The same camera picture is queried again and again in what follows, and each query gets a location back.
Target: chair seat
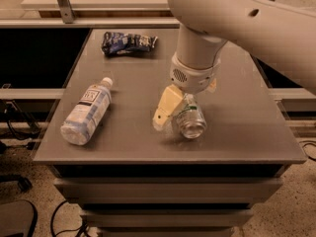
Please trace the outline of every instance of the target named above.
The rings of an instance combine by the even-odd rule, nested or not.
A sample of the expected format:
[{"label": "chair seat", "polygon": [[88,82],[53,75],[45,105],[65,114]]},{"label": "chair seat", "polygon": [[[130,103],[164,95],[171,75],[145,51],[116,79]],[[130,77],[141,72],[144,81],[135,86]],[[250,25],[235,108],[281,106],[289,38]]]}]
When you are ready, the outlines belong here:
[{"label": "chair seat", "polygon": [[0,236],[31,237],[37,221],[37,210],[27,200],[0,204]]}]

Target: floor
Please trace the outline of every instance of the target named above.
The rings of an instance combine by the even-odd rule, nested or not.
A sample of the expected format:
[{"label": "floor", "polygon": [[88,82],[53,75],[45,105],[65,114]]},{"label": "floor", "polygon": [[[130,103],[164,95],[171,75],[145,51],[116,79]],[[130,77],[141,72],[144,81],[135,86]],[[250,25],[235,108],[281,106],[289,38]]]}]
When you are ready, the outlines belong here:
[{"label": "floor", "polygon": [[[35,18],[36,12],[25,12],[19,5],[23,0],[0,0],[0,19]],[[316,0],[277,0],[280,3],[315,11]],[[0,127],[0,133],[6,132]],[[53,175],[45,166],[35,165],[34,153],[27,150],[28,141],[2,139],[10,146],[0,155],[0,175],[19,173],[27,177],[33,188],[21,193],[17,184],[0,184],[0,203],[16,199],[27,199],[39,212],[35,237],[51,236],[49,222],[53,211],[63,201],[62,195],[53,186]],[[309,145],[306,152],[316,157],[316,148]],[[234,229],[233,237],[315,237],[316,236],[316,162],[291,166],[282,176],[284,185],[267,202],[254,206],[254,216],[243,226]],[[80,208],[66,203],[56,214],[54,231],[76,229],[81,224]],[[66,232],[60,236],[75,236]],[[96,229],[90,229],[97,236]]]}]

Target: bottle cap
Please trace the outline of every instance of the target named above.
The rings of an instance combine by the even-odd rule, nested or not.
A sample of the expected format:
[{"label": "bottle cap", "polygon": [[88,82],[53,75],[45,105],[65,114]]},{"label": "bottle cap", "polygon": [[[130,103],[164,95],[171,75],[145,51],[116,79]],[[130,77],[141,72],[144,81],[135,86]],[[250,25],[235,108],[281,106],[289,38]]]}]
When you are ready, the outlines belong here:
[{"label": "bottle cap", "polygon": [[105,77],[102,79],[103,82],[107,82],[109,85],[110,85],[110,88],[112,87],[113,85],[113,80],[109,77]]}]

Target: gray tabletop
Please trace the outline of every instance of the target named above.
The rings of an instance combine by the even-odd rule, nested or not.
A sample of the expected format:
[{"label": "gray tabletop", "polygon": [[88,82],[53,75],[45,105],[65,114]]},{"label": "gray tabletop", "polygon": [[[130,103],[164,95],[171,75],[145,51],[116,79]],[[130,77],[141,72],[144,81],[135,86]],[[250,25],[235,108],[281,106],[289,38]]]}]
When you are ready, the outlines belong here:
[{"label": "gray tabletop", "polygon": [[[157,36],[150,53],[107,58],[106,31]],[[156,131],[152,118],[177,43],[176,29],[93,30],[35,155],[44,164],[260,164],[302,163],[305,155],[250,55],[228,43],[221,55],[217,90],[197,100],[208,124],[198,139]],[[113,102],[85,146],[71,145],[60,126],[87,87],[110,76]]]}]

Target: screw hole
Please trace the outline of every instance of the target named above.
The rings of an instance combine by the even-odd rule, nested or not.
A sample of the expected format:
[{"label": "screw hole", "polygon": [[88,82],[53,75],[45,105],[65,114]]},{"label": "screw hole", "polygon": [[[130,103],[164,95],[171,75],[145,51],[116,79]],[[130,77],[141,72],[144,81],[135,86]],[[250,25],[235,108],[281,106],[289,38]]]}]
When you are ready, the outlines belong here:
[{"label": "screw hole", "polygon": [[258,13],[259,13],[259,9],[254,9],[249,13],[249,16],[254,18],[258,15]]}]

